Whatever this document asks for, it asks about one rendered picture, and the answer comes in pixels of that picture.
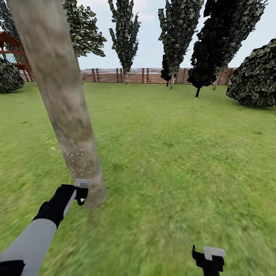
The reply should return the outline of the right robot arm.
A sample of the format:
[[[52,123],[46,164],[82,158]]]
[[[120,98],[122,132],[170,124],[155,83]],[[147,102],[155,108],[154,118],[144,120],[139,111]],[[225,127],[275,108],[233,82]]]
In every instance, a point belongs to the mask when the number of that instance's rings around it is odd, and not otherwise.
[[[203,268],[204,276],[220,276],[223,272],[224,259],[226,251],[221,248],[204,246],[204,254],[195,251],[193,245],[192,257],[196,259],[198,267]]]

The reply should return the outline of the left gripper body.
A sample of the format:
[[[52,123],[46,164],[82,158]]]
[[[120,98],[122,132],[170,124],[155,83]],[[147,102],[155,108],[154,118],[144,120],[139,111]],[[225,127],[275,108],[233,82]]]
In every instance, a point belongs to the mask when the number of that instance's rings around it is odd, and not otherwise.
[[[85,198],[87,198],[88,191],[89,191],[88,188],[77,187],[76,189],[77,189],[78,193],[77,193],[77,197],[75,197],[75,199],[85,199]]]

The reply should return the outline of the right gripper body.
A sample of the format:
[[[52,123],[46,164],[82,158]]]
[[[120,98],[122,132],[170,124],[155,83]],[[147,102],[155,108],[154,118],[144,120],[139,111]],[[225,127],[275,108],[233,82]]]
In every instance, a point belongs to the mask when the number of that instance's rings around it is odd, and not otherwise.
[[[215,269],[218,272],[218,276],[220,276],[219,272],[223,272],[223,264],[220,257],[212,255],[212,260],[206,260],[204,254],[196,252],[196,264],[198,267],[203,268],[204,275],[206,268]]]

